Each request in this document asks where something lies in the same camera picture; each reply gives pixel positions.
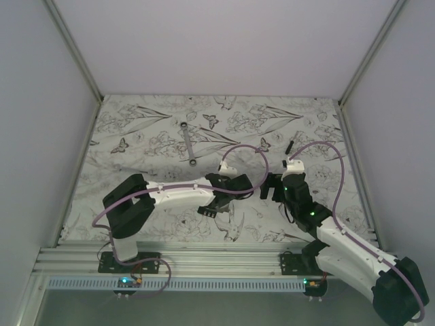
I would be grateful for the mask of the black fuse box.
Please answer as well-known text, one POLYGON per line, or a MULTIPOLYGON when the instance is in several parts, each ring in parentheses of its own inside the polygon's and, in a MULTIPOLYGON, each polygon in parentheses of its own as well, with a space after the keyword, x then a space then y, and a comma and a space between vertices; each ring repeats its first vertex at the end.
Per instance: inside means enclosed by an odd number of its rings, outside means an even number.
POLYGON ((202 215, 202 216, 210 217, 212 219, 215 219, 218 212, 216 210, 200 206, 198 208, 198 210, 197 210, 197 213, 202 215))

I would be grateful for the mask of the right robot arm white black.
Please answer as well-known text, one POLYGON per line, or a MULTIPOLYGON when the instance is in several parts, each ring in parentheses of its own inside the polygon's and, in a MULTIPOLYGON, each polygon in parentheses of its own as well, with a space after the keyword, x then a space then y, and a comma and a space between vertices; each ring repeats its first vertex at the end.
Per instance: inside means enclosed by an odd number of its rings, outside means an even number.
POLYGON ((360 292, 388 325, 418 323, 430 299, 417 264, 383 252, 350 230, 332 211, 313 200, 305 174, 269 174, 260 188, 270 189, 297 227, 314 240, 302 250, 307 274, 332 274, 360 292))

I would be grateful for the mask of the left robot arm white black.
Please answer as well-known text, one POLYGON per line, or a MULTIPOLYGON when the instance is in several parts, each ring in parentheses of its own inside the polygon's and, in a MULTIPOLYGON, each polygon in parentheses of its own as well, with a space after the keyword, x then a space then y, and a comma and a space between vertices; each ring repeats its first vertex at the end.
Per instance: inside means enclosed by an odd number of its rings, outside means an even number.
POLYGON ((253 185, 245 174, 229 177, 209 173, 181 183, 146 181, 133 174, 103 198, 105 216, 116 252, 114 264, 122 272, 134 271, 139 264, 136 235, 152 213, 164 209, 196 208, 214 218, 233 200, 252 193, 253 185))

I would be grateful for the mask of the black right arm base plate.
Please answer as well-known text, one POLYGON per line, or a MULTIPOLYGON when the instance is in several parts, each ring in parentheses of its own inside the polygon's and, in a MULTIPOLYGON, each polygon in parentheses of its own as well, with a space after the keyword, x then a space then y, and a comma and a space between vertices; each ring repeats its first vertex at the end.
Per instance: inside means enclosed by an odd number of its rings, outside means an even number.
POLYGON ((279 254, 281 274, 285 276, 322 276, 323 271, 314 257, 284 251, 279 254))

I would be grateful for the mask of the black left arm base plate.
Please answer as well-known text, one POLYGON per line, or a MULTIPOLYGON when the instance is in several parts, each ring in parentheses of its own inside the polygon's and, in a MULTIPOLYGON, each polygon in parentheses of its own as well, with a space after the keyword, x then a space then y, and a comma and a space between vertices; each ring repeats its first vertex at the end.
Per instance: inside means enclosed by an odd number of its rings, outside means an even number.
POLYGON ((101 274, 157 274, 161 254, 157 252, 138 252, 138 256, 119 264, 114 254, 110 251, 101 254, 98 273, 101 274))

